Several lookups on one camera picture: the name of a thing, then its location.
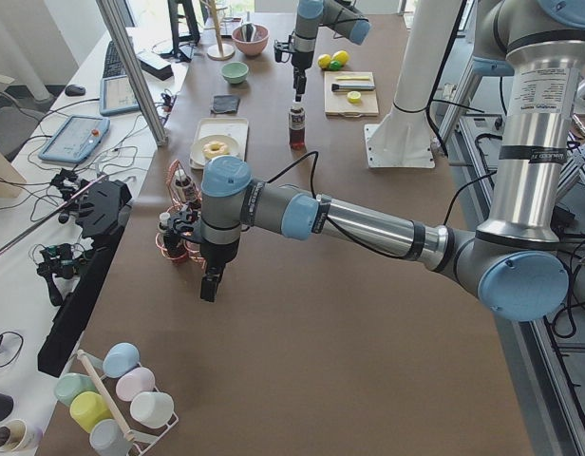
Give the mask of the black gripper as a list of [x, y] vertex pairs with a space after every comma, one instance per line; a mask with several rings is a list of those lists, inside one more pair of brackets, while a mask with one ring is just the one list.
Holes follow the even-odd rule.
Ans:
[[283, 62], [283, 55], [289, 54], [293, 69], [294, 100], [301, 102], [305, 93], [307, 77], [306, 71], [311, 67], [314, 55], [314, 38], [297, 32], [292, 32], [288, 40], [274, 41], [274, 58], [278, 63]]
[[204, 221], [198, 209], [175, 205], [160, 214], [160, 250], [173, 262], [187, 259], [203, 268], [200, 299], [215, 302], [226, 265], [237, 255], [240, 224], [216, 228]]

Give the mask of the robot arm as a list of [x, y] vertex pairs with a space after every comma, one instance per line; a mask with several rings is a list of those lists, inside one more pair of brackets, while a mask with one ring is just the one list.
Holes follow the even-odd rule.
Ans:
[[274, 58], [283, 62], [284, 54], [290, 56], [293, 68], [294, 100], [301, 102], [305, 94], [306, 71], [311, 67], [318, 31], [331, 29], [356, 45], [361, 45], [371, 28], [363, 13], [352, 1], [301, 0], [296, 10], [296, 22], [285, 42], [274, 41]]
[[248, 62], [250, 79], [233, 87], [249, 120], [246, 157], [257, 178], [275, 177], [275, 192], [305, 189], [331, 195], [321, 234], [286, 240], [254, 227], [240, 241], [214, 301], [200, 296], [201, 270], [164, 268], [155, 292], [178, 320], [222, 317], [272, 322], [369, 322], [393, 317], [446, 320], [494, 314], [525, 321], [559, 308], [570, 288], [568, 268], [550, 251], [508, 253], [498, 247], [493, 265], [484, 263], [486, 244], [456, 219], [459, 253], [424, 262], [412, 257], [404, 237], [392, 234], [397, 219], [442, 231], [453, 187], [448, 165], [428, 169], [369, 170], [361, 149], [361, 123], [330, 120], [323, 112], [323, 81], [312, 72], [309, 147], [317, 160], [287, 145], [285, 109], [291, 103], [290, 72], [267, 55]]

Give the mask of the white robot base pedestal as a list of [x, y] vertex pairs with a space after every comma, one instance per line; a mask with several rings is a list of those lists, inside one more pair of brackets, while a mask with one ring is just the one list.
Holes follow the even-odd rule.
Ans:
[[365, 126], [371, 168], [432, 168], [429, 104], [449, 42], [457, 36], [465, 3], [424, 0], [415, 9], [392, 108]]

